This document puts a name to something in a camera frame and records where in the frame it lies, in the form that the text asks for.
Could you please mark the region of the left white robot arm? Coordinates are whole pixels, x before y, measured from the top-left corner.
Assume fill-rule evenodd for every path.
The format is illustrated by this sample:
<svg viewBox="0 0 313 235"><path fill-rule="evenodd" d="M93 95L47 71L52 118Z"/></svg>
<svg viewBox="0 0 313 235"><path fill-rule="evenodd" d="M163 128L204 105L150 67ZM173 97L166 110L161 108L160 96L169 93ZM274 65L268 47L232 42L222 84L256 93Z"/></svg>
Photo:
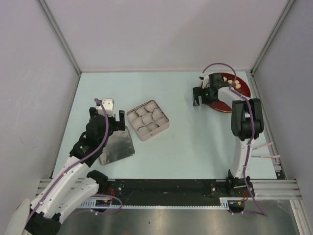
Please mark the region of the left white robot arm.
<svg viewBox="0 0 313 235"><path fill-rule="evenodd" d="M30 203L25 230L32 235L55 235L66 218L86 199L110 192L108 177L90 170L103 153L109 137L125 130L125 112L119 120L103 106L89 109L85 131L69 153L66 163L43 192Z"/></svg>

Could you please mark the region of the pink chocolate tin box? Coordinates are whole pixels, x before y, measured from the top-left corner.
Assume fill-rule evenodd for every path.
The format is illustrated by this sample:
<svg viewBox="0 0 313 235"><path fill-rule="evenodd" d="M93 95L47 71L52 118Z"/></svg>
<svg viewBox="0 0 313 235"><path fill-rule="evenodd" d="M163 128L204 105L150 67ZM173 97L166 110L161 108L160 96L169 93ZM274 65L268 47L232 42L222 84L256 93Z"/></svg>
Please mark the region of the pink chocolate tin box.
<svg viewBox="0 0 313 235"><path fill-rule="evenodd" d="M149 100L127 112L127 119L141 141L165 131L170 120L155 100Z"/></svg>

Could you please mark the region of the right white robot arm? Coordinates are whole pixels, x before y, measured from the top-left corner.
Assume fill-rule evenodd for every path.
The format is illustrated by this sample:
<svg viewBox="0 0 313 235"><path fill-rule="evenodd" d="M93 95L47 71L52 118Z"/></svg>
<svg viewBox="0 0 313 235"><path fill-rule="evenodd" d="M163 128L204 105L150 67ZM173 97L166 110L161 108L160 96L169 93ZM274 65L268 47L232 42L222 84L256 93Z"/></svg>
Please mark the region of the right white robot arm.
<svg viewBox="0 0 313 235"><path fill-rule="evenodd" d="M229 84L222 73L201 74L201 83L193 88L193 106L218 102L231 108L231 131L235 136L235 153L225 181L230 196L243 196L252 192L249 168L252 147L264 130L261 101L237 91L238 83Z"/></svg>

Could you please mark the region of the red round plate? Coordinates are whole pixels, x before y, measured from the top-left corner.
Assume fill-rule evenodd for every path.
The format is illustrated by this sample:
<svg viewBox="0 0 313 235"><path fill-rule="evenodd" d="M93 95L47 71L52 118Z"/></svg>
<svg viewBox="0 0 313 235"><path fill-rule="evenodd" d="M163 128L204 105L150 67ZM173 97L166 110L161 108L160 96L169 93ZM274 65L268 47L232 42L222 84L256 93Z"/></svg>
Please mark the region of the red round plate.
<svg viewBox="0 0 313 235"><path fill-rule="evenodd" d="M230 113L232 112L232 103L235 100L242 100L242 97L250 98L250 89L245 81L236 77L233 74L221 72L224 80L224 87L218 91L219 102L207 104L211 108ZM200 103L203 104L201 96L199 97Z"/></svg>

